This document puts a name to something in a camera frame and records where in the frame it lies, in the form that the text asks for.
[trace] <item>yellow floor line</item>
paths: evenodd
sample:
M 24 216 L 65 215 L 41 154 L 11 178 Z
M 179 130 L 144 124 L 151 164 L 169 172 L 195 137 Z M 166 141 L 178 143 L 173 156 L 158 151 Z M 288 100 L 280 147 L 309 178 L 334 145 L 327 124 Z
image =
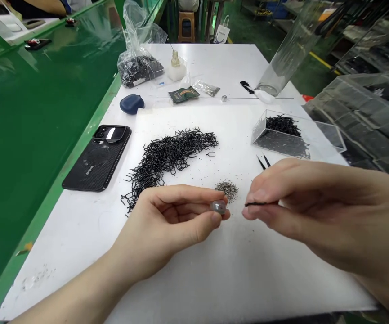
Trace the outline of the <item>yellow floor line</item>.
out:
M 320 63 L 322 63 L 324 66 L 326 66 L 328 69 L 331 69 L 332 66 L 329 65 L 328 63 L 326 63 L 325 61 L 323 61 L 320 57 L 318 57 L 315 53 L 313 52 L 310 52 L 310 55 L 313 56 L 317 61 L 319 61 Z M 335 74 L 338 74 L 338 75 L 341 75 L 340 72 L 338 72 L 337 70 L 334 71 Z

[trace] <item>black sleeve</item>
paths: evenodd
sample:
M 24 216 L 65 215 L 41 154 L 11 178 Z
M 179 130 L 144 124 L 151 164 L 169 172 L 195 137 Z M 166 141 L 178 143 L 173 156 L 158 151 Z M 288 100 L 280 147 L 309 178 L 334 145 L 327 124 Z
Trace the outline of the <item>black sleeve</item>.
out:
M 22 19 L 63 18 L 53 13 L 45 12 L 23 0 L 10 0 L 14 10 L 22 15 Z

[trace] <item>green table surface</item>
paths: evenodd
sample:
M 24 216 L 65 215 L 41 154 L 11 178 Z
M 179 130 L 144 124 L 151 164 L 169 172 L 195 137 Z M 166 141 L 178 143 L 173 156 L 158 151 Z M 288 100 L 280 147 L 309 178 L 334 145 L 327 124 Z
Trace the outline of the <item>green table surface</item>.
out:
M 0 304 L 26 259 L 15 253 L 35 240 L 62 191 L 55 179 L 119 88 L 125 41 L 113 1 L 76 19 L 40 35 L 52 40 L 45 48 L 0 57 Z

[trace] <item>green packet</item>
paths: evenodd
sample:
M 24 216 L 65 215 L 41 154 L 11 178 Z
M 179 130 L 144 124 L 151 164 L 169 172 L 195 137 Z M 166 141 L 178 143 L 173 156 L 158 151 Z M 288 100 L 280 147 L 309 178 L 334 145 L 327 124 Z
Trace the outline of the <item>green packet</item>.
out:
M 169 96 L 172 98 L 175 104 L 181 103 L 190 98 L 195 98 L 200 96 L 200 94 L 192 86 L 188 88 L 181 88 L 176 91 L 168 92 Z

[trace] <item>smartphone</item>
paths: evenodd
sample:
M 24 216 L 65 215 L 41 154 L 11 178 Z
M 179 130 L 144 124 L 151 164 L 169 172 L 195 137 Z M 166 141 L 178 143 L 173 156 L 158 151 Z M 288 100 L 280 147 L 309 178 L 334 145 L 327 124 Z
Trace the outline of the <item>smartphone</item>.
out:
M 127 126 L 100 125 L 63 181 L 68 190 L 101 192 L 107 188 L 128 143 Z
M 43 19 L 24 20 L 22 23 L 27 29 L 33 29 L 37 26 L 43 25 L 45 21 Z

